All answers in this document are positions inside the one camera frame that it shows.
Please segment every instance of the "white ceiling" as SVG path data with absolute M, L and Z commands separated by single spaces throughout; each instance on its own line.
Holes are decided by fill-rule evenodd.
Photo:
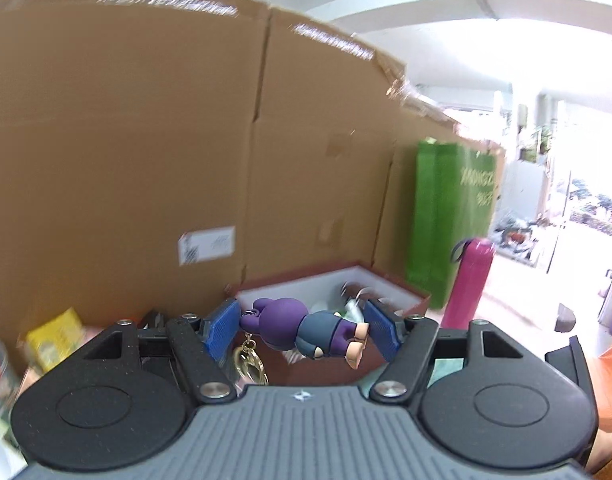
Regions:
M 485 16 L 474 0 L 267 1 L 359 31 L 404 59 L 416 84 L 506 90 L 530 79 L 612 113 L 612 0 L 489 0 L 510 18 L 499 22 L 472 20 Z

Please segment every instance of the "pink water bottle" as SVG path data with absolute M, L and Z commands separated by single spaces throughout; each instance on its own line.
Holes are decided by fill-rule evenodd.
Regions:
M 446 305 L 446 312 L 441 319 L 442 328 L 459 328 L 465 330 L 473 320 L 477 305 L 484 293 L 488 279 L 494 247 L 490 240 L 473 238 L 457 244 L 453 254 L 463 246 L 459 270 L 455 284 L 452 286 L 451 297 Z

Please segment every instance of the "green shopping bag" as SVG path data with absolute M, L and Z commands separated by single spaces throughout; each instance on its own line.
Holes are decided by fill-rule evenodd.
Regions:
M 461 144 L 420 142 L 407 280 L 431 293 L 431 307 L 448 301 L 457 274 L 452 248 L 486 237 L 496 158 Z

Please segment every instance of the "metal screw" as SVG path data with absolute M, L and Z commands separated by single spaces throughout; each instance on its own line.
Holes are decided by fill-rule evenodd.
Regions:
M 226 397 L 228 394 L 230 394 L 230 386 L 217 381 L 213 383 L 204 383 L 199 388 L 199 393 L 201 393 L 204 397 L 208 397 L 209 399 L 221 399 L 222 397 Z
M 408 391 L 408 388 L 398 381 L 381 381 L 374 387 L 375 391 L 382 397 L 401 397 Z

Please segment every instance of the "white star logo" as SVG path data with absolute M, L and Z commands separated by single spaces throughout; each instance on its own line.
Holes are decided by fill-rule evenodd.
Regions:
M 308 392 L 305 392 L 304 390 L 301 390 L 300 392 L 297 392 L 296 394 L 292 394 L 292 397 L 295 400 L 299 400 L 300 402 L 306 402 L 308 399 L 310 399 L 310 397 L 312 397 L 312 395 L 309 394 Z

